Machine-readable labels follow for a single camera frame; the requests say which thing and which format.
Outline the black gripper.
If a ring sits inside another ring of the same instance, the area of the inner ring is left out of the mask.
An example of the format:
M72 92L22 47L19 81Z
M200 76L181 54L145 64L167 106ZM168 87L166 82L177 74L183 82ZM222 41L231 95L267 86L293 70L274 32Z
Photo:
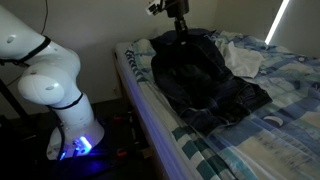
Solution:
M187 34L188 28L184 15L189 12L188 0L165 0L164 9L167 12L169 18L175 19L175 29L178 37L182 37Z

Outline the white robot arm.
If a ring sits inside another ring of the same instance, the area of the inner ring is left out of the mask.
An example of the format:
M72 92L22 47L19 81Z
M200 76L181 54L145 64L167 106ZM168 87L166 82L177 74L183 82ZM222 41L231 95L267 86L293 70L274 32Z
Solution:
M22 66L18 82L23 98L55 112L60 124L50 136L47 158L62 160L88 155L104 136L87 95L76 78L80 58L42 35L0 6L0 61Z

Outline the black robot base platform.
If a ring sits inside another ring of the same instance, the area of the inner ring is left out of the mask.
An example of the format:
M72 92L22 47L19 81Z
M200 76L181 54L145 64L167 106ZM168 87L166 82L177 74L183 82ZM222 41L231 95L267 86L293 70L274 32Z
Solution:
M106 131L89 155L49 160L45 143L54 127L49 113L37 114L22 126L22 143L27 150L23 170L27 180L147 180L153 168L142 157L144 139L132 112L100 113Z

